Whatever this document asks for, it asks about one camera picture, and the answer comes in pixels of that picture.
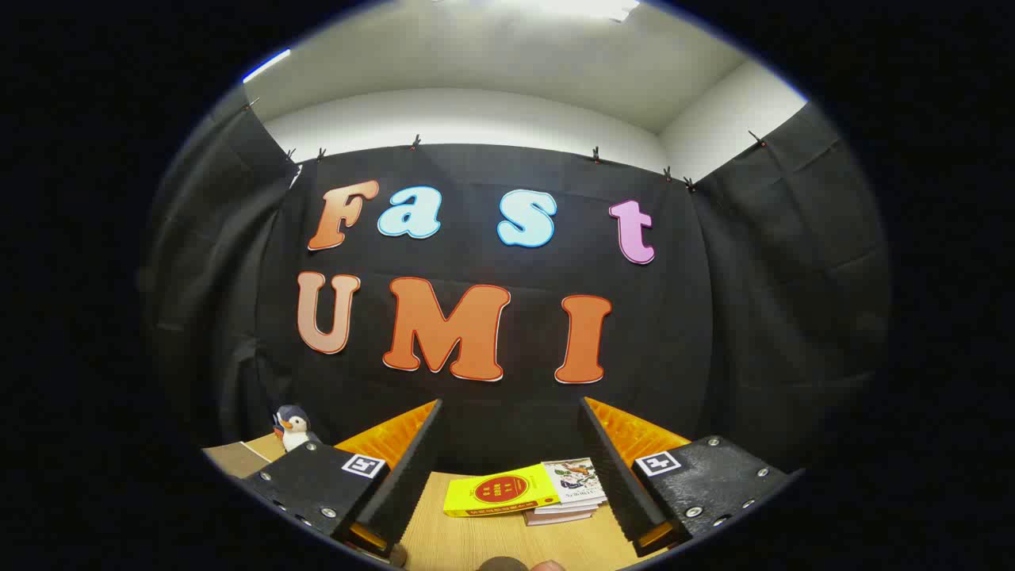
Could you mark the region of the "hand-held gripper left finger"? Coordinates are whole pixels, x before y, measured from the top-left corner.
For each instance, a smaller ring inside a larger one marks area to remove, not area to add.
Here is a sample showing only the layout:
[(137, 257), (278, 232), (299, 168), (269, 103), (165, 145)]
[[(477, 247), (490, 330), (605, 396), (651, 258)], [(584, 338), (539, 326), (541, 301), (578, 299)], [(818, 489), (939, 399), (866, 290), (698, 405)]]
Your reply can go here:
[(320, 536), (388, 556), (439, 458), (442, 408), (435, 399), (338, 445), (307, 442), (243, 477), (242, 486)]

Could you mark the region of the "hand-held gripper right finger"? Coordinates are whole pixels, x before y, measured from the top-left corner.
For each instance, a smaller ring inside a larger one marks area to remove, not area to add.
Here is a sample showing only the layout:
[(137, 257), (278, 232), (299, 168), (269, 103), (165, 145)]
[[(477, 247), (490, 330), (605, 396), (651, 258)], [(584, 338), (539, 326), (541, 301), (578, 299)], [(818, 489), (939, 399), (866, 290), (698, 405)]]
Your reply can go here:
[(579, 430), (639, 557), (713, 534), (794, 477), (724, 436), (689, 440), (590, 397), (581, 399)]

